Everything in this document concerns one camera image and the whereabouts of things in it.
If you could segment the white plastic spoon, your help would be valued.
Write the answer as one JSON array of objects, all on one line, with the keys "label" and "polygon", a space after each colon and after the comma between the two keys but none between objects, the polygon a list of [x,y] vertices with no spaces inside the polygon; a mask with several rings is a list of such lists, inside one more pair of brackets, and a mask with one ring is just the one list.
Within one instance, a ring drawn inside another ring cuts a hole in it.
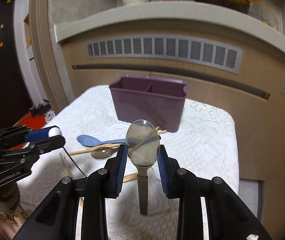
[{"label": "white plastic spoon", "polygon": [[55,137],[55,136],[60,136],[60,135],[62,135],[62,132],[61,132],[60,128],[58,128],[58,127],[53,127],[48,131],[49,137]]}]

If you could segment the metal spoon black handle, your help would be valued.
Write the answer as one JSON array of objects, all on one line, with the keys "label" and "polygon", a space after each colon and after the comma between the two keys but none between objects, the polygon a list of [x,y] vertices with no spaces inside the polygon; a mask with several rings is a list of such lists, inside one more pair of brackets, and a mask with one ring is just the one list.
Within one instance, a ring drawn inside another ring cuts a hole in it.
[{"label": "metal spoon black handle", "polygon": [[139,208],[148,214],[148,170],[158,159],[160,138],[155,127],[147,120],[134,121],[126,134],[127,155],[138,172]]}]

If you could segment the red floor mat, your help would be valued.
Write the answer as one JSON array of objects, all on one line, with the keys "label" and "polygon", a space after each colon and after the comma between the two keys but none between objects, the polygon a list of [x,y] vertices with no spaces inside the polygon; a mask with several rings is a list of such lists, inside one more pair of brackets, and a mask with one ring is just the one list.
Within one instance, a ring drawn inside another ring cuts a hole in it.
[{"label": "red floor mat", "polygon": [[26,127],[32,128],[33,130],[39,130],[46,125],[45,116],[44,115],[32,116],[31,113],[29,112],[14,124],[14,126],[23,126],[23,125],[26,125]]}]

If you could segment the blue plastic spoon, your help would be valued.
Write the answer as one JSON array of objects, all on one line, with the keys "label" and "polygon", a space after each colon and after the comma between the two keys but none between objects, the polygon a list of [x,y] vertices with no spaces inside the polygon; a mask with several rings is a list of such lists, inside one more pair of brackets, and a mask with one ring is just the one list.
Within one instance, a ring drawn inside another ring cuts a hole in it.
[{"label": "blue plastic spoon", "polygon": [[100,146],[104,144],[125,144],[125,139],[115,139],[115,140],[107,140],[107,141],[100,141],[95,137],[89,136],[89,135],[79,135],[77,137],[77,141],[87,147],[95,147]]}]

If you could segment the wooden chopstick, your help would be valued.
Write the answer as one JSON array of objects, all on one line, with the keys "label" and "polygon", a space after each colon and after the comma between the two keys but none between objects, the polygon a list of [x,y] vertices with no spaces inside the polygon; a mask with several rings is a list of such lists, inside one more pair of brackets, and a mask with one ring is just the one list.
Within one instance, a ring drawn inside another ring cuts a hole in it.
[{"label": "wooden chopstick", "polygon": [[[157,131],[157,136],[152,135],[152,134],[148,134],[148,135],[144,135],[142,137],[133,137],[133,138],[126,138],[126,143],[125,145],[130,146],[132,149],[137,150],[138,148],[144,146],[144,145],[148,145],[148,144],[152,144],[154,141],[159,141],[161,139],[160,135],[166,133],[166,130],[163,131]],[[81,151],[76,151],[76,152],[71,152],[70,155],[78,155],[78,154],[83,154],[83,153],[91,153],[92,151],[101,149],[101,148],[105,148],[105,147],[110,147],[110,148],[115,148],[115,147],[119,147],[121,144],[104,144],[104,145],[100,145],[100,146],[95,146],[95,147],[87,147],[85,150],[81,150]]]}]

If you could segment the dark metal spoon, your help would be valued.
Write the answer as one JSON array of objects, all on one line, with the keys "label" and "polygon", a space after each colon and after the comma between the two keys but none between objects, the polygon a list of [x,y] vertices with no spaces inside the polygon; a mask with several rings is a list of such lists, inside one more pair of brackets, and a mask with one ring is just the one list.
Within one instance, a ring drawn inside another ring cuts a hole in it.
[{"label": "dark metal spoon", "polygon": [[118,147],[105,147],[91,152],[91,156],[95,159],[106,159],[118,151]]}]

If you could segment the wooden spoon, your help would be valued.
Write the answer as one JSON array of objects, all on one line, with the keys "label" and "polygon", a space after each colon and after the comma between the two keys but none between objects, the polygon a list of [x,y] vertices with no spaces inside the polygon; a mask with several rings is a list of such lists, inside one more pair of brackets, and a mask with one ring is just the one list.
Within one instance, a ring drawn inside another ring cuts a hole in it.
[{"label": "wooden spoon", "polygon": [[126,175],[126,176],[124,176],[124,178],[123,178],[123,183],[136,180],[137,177],[138,177],[138,174],[137,174],[137,173],[132,173],[132,174]]}]

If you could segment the white lace tablecloth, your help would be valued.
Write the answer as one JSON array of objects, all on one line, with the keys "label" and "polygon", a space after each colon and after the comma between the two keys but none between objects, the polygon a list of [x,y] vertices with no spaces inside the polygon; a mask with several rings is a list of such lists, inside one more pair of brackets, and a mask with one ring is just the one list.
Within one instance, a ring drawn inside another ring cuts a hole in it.
[{"label": "white lace tablecloth", "polygon": [[[82,178],[104,167],[105,160],[83,153],[79,135],[99,140],[123,139],[129,123],[118,120],[108,86],[88,89],[50,121],[66,140],[64,149],[39,157],[30,176],[18,182],[21,206],[31,213],[66,175]],[[166,132],[160,141],[169,157],[200,178],[221,177],[239,191],[238,149],[233,118],[226,111],[186,100],[179,130]],[[153,171],[148,172],[148,214],[139,211],[135,181],[123,185],[116,199],[106,200],[110,239],[175,239],[179,202],[169,200]]]}]

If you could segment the purple plastic utensil caddy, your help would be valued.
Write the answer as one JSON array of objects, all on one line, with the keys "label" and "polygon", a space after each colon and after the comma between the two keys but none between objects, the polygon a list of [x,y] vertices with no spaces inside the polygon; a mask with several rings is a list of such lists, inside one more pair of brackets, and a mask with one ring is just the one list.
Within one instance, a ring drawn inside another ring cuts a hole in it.
[{"label": "purple plastic utensil caddy", "polygon": [[177,132],[187,98],[187,83],[150,76],[123,76],[109,85],[117,118],[149,121],[169,132]]}]

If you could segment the large grey vent grille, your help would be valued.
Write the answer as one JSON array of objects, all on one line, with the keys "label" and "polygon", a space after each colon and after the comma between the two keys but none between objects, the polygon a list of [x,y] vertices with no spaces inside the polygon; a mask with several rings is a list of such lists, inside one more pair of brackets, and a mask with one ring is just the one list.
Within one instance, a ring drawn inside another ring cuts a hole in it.
[{"label": "large grey vent grille", "polygon": [[205,38],[170,34],[107,37],[84,45],[87,58],[133,57],[204,65],[230,73],[240,71],[243,49]]}]

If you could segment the grey stone countertop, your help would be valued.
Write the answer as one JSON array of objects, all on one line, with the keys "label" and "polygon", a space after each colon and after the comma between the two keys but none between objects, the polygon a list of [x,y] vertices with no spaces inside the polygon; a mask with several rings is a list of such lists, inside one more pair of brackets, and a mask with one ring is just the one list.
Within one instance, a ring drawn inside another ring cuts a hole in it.
[{"label": "grey stone countertop", "polygon": [[199,2],[147,2],[109,9],[84,19],[54,26],[57,43],[100,27],[142,20],[184,20],[240,31],[285,54],[285,36],[261,21],[217,5]]}]

